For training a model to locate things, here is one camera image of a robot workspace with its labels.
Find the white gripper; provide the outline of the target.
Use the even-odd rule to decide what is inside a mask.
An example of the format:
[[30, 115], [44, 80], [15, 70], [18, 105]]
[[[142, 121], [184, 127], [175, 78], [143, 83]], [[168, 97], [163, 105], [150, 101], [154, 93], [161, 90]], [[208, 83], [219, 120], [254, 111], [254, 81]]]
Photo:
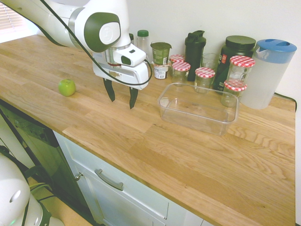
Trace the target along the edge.
[[[130, 87], [129, 107], [130, 109], [132, 109], [135, 106], [138, 97], [138, 89], [142, 90], [148, 85], [148, 82], [146, 81], [149, 78], [149, 73], [146, 63], [140, 63], [135, 67], [130, 67], [126, 65], [111, 66], [105, 61], [102, 53], [95, 53], [92, 56], [94, 57], [96, 62], [112, 77], [122, 81], [123, 83], [130, 83], [130, 85], [127, 86]], [[103, 83], [110, 100], [114, 102], [115, 92], [112, 86], [112, 81], [103, 78]]]

